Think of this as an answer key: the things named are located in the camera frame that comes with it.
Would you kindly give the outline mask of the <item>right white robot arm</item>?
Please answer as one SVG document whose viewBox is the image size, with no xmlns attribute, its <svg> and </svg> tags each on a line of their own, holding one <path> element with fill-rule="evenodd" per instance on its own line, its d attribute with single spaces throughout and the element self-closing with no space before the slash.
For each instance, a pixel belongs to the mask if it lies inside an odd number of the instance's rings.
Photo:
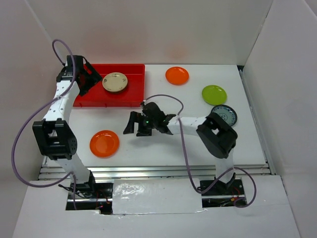
<svg viewBox="0 0 317 238">
<path fill-rule="evenodd" d="M 191 183 L 189 161 L 185 146 L 185 135 L 198 136 L 208 152 L 216 158 L 216 177 L 213 185 L 221 194 L 227 194 L 233 188 L 235 179 L 232 149 L 236 145 L 237 133 L 217 113 L 211 112 L 205 117 L 181 117 L 180 114 L 165 114 L 156 103 L 141 103 L 142 111 L 132 111 L 124 134 L 134 133 L 138 124 L 137 136 L 151 136 L 156 129 L 162 134 L 181 135 L 185 165 Z"/>
</svg>

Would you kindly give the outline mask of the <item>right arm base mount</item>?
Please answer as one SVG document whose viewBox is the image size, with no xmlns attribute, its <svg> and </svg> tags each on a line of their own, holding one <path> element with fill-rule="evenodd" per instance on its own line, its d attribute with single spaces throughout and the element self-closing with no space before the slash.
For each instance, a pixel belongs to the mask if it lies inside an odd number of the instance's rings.
<svg viewBox="0 0 317 238">
<path fill-rule="evenodd" d="M 245 191 L 241 179 L 232 179 L 229 185 L 218 181 L 209 191 L 202 194 L 202 207 L 232 207 L 236 205 L 244 206 Z"/>
</svg>

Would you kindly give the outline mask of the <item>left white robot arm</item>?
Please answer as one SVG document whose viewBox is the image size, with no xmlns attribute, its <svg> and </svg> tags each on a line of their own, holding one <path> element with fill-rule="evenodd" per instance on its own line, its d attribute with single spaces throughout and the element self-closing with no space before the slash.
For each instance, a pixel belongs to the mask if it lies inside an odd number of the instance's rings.
<svg viewBox="0 0 317 238">
<path fill-rule="evenodd" d="M 87 94 L 101 80 L 83 56 L 67 56 L 66 65 L 56 78 L 56 101 L 43 119 L 32 125 L 41 154 L 71 173 L 70 187 L 87 198 L 97 194 L 98 186 L 93 173 L 77 155 L 78 142 L 68 123 L 76 97 Z"/>
</svg>

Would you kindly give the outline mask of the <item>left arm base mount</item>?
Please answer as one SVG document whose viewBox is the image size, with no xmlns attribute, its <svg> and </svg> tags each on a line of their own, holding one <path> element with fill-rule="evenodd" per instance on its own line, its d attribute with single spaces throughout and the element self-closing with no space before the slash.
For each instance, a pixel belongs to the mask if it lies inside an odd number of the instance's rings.
<svg viewBox="0 0 317 238">
<path fill-rule="evenodd" d="M 104 215 L 111 215 L 113 183 L 102 182 L 94 185 L 94 191 L 83 191 L 76 188 L 73 192 L 73 184 L 64 186 L 59 184 L 58 187 L 68 192 L 66 210 L 96 210 Z"/>
</svg>

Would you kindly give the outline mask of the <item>cream floral plate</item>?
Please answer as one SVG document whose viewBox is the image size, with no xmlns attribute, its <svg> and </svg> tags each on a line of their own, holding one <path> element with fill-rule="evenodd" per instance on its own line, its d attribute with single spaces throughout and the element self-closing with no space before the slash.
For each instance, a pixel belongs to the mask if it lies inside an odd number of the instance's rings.
<svg viewBox="0 0 317 238">
<path fill-rule="evenodd" d="M 128 78 L 120 72 L 112 72 L 107 74 L 102 80 L 103 88 L 111 93 L 119 93 L 128 85 Z"/>
</svg>

